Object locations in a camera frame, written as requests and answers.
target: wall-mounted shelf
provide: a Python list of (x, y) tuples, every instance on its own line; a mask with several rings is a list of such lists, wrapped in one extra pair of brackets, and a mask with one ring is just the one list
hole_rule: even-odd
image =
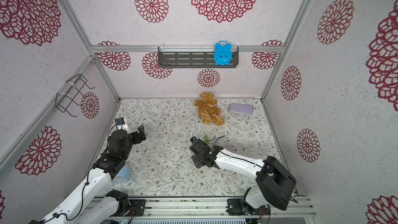
[(229, 65), (216, 65), (213, 52), (162, 52), (158, 47), (161, 68), (236, 68), (239, 63), (239, 48), (232, 52)]

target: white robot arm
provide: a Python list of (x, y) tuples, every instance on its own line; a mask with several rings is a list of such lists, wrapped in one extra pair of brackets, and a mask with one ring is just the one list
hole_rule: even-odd
[[(94, 208), (80, 216), (83, 209), (107, 185), (125, 165), (134, 144), (146, 140), (144, 127), (139, 132), (127, 134), (125, 130), (117, 130), (108, 137), (108, 147), (102, 156), (94, 163), (87, 177), (75, 190), (52, 212), (41, 221), (31, 221), (29, 224), (98, 224), (107, 217), (128, 211), (127, 194), (112, 190)], [(204, 165), (217, 169), (229, 169), (246, 177), (252, 178), (259, 185), (258, 188), (247, 189), (240, 201), (240, 209), (230, 214), (255, 214), (258, 208), (271, 204), (286, 210), (296, 179), (274, 157), (266, 160), (245, 157), (234, 154), (220, 146), (210, 148), (205, 142), (195, 137), (191, 138), (189, 147), (194, 153), (192, 160), (197, 168)]]
[(189, 149), (194, 153), (192, 160), (197, 168), (206, 165), (229, 169), (257, 182), (258, 188), (247, 189), (240, 201), (244, 212), (254, 214), (259, 207), (267, 204), (281, 210), (287, 209), (296, 178), (275, 157), (268, 156), (265, 160), (245, 157), (220, 146), (210, 148), (196, 137), (191, 138), (191, 143)]
[[(120, 127), (124, 124), (123, 118), (116, 119), (115, 122)], [(94, 163), (87, 177), (61, 204), (41, 221), (32, 220), (29, 224), (98, 224), (115, 213), (126, 213), (129, 209), (127, 194), (112, 190), (96, 207), (80, 216), (81, 211), (125, 165), (132, 146), (147, 138), (143, 125), (138, 127), (138, 132), (128, 133), (126, 129), (120, 128), (112, 132), (102, 156)]]

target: blue alarm clock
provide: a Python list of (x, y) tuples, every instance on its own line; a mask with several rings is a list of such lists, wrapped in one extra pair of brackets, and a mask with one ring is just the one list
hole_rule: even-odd
[(226, 41), (221, 41), (216, 43), (214, 47), (216, 50), (214, 51), (214, 61), (216, 65), (229, 65), (229, 62), (232, 59), (232, 51), (231, 51), (231, 43)]

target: brown teddy bear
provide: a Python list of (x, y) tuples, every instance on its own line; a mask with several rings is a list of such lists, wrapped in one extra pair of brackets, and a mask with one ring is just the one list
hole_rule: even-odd
[(209, 124), (213, 122), (217, 126), (224, 124), (225, 120), (220, 116), (221, 109), (216, 107), (217, 99), (212, 93), (201, 93), (200, 100), (195, 100), (193, 103), (198, 107), (199, 117), (203, 123)]

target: leaf pattern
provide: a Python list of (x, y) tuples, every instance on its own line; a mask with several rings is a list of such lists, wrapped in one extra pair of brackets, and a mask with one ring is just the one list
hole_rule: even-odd
[[(203, 124), (193, 99), (127, 99), (121, 101), (117, 117), (124, 117), (131, 131), (141, 124), (147, 140), (134, 145), (127, 164), (131, 168), (128, 182), (110, 182), (100, 192), (104, 196), (117, 189), (130, 196), (241, 196), (256, 182), (224, 169), (197, 169), (189, 150), (191, 133), (210, 138), (225, 135), (217, 145), (247, 157), (280, 160), (260, 99), (219, 99), (225, 124)], [(251, 116), (228, 111), (229, 104), (253, 105)], [(102, 145), (104, 151), (107, 142)]]

